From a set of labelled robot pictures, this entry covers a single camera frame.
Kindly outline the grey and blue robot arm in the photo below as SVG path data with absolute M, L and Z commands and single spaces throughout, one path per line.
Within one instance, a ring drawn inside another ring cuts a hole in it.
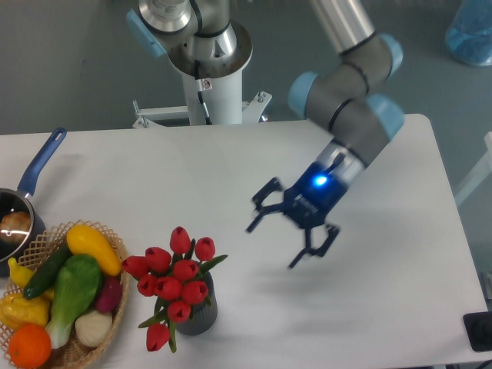
M 331 74 L 300 75 L 288 104 L 300 118 L 331 133 L 332 139 L 290 187 L 271 179 L 252 198 L 256 220 L 272 213 L 291 219 L 306 235 L 301 256 L 322 257 L 338 235 L 326 217 L 356 178 L 404 123 L 398 105 L 374 88 L 399 68 L 400 44 L 378 34 L 359 1 L 314 1 L 314 9 L 341 57 Z M 167 56 L 180 72 L 192 125 L 259 121 L 265 99 L 242 101 L 242 72 L 252 55 L 248 32 L 230 17 L 226 1 L 141 1 L 126 22 L 151 55 Z M 314 247 L 311 231 L 325 226 Z

